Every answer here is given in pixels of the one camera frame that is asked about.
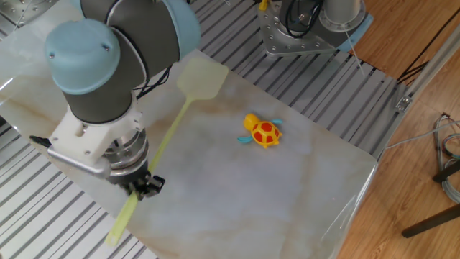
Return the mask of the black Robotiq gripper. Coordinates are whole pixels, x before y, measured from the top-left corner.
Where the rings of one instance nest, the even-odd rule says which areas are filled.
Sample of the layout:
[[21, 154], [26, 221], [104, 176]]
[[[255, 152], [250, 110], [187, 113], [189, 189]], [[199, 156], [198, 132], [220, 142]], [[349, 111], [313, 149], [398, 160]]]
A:
[[111, 176], [110, 183], [124, 185], [124, 190], [127, 195], [131, 195], [136, 191], [135, 184], [144, 184], [144, 190], [142, 191], [143, 197], [152, 197], [158, 195], [163, 186], [165, 185], [165, 179], [160, 176], [151, 176], [148, 171], [148, 164], [144, 163], [135, 171], [128, 173], [123, 176]]

